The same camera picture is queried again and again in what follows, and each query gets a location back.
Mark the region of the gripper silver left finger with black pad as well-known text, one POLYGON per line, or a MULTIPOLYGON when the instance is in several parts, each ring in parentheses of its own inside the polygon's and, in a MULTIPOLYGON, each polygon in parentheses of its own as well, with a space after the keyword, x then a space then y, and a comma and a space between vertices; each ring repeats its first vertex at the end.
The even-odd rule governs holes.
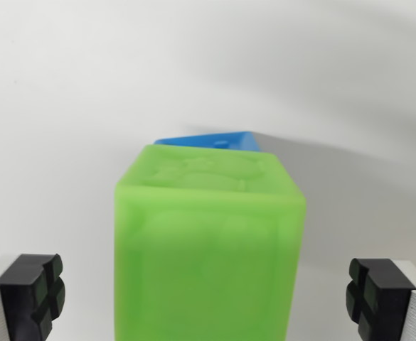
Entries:
POLYGON ((0 340, 47 340, 65 303, 59 254, 0 257, 0 340))

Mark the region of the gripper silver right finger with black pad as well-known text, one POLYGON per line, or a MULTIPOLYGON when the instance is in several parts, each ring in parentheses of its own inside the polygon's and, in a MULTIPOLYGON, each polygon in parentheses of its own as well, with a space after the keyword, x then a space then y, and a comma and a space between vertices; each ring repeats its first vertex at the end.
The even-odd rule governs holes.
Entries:
POLYGON ((349 265, 346 309, 367 341, 416 341, 416 266, 407 260, 358 259, 349 265))

